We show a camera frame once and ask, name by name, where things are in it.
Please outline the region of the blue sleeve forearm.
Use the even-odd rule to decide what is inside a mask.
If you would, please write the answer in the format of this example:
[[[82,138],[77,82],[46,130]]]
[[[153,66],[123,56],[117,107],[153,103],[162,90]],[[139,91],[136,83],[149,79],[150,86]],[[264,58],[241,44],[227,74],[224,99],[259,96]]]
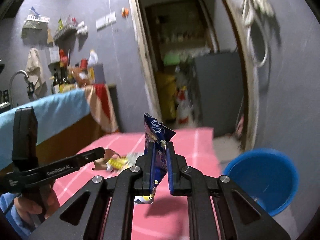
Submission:
[[[22,239],[28,239],[33,228],[27,224],[18,214],[14,206],[14,198],[16,194],[6,193],[1,195],[1,210],[5,214],[14,230]]]

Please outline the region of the left hand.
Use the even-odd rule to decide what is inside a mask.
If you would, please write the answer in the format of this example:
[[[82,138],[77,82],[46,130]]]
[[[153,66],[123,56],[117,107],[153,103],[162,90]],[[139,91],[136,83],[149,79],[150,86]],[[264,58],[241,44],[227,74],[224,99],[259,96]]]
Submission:
[[[51,183],[50,191],[47,194],[45,219],[48,219],[60,207],[53,185],[54,183]],[[14,207],[21,219],[29,225],[34,224],[31,215],[40,215],[42,213],[42,207],[39,204],[24,196],[14,198]]]

